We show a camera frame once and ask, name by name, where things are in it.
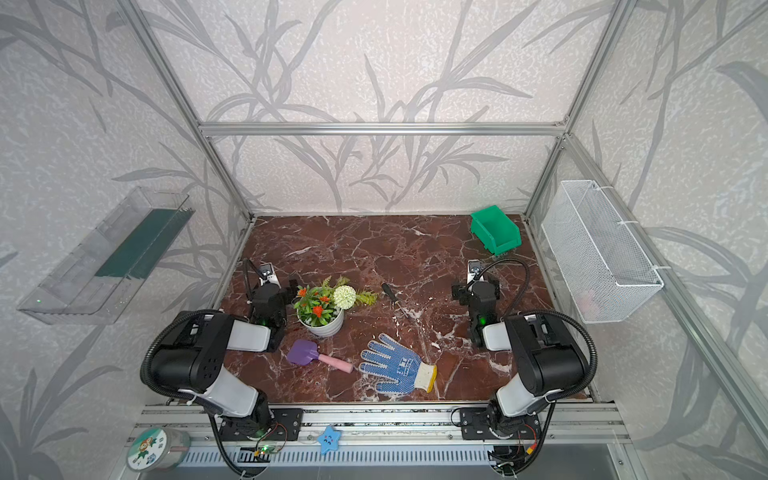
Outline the green plastic bin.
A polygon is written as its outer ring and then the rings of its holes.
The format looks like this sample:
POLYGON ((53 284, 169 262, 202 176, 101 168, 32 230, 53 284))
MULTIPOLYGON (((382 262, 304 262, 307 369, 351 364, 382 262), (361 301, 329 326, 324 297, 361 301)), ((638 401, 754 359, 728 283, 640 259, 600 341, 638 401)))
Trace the green plastic bin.
POLYGON ((519 227, 496 205, 474 212, 471 232, 493 255, 502 255, 522 245, 519 227))

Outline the black yellow screwdriver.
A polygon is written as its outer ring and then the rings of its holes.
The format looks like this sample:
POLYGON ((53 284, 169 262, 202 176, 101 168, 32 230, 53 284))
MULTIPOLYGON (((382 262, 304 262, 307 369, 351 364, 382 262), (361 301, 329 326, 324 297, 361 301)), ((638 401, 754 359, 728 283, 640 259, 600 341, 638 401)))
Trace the black yellow screwdriver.
POLYGON ((382 290, 384 294, 389 298, 391 305, 395 307, 400 313, 402 313, 404 317, 409 318, 408 312, 401 305, 400 300, 392 287, 388 283, 383 283, 382 290))

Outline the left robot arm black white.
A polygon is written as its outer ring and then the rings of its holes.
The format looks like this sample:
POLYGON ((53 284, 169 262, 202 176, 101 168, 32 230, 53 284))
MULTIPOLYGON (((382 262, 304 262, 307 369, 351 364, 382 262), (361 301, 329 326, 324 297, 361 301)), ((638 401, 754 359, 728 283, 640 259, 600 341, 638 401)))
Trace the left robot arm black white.
POLYGON ((150 390, 196 403, 212 414, 255 423, 272 422, 266 394, 224 366, 229 351, 272 353, 285 336, 287 306, 298 282, 267 282, 252 291, 249 315, 220 310, 182 311, 150 344, 140 379, 150 390))

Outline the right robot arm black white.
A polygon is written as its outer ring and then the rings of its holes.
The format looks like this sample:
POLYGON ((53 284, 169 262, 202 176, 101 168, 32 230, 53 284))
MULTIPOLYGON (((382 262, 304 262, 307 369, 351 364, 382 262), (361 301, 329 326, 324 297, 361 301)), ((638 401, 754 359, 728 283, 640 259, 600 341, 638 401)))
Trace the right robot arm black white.
POLYGON ((456 283, 452 298, 468 308, 473 344, 488 351, 509 351, 515 374, 489 401, 486 417, 499 431, 543 408, 575 395, 592 382, 598 352, 587 330, 554 310, 529 310, 500 316, 495 281, 456 283))

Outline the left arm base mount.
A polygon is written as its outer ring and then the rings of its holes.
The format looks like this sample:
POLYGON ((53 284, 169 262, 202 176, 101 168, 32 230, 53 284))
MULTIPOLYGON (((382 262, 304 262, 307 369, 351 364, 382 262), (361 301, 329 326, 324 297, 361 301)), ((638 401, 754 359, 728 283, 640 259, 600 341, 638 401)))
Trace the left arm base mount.
POLYGON ((296 441, 302 426, 304 410, 279 407, 256 417, 222 417, 218 435, 222 441, 296 441))

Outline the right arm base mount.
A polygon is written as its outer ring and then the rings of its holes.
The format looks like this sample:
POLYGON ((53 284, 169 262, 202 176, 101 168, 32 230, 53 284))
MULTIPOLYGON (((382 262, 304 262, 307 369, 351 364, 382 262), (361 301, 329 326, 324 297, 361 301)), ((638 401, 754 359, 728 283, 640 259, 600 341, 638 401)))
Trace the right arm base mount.
POLYGON ((454 408, 450 421, 463 440, 537 442, 543 427, 536 415, 506 417, 490 405, 454 408))

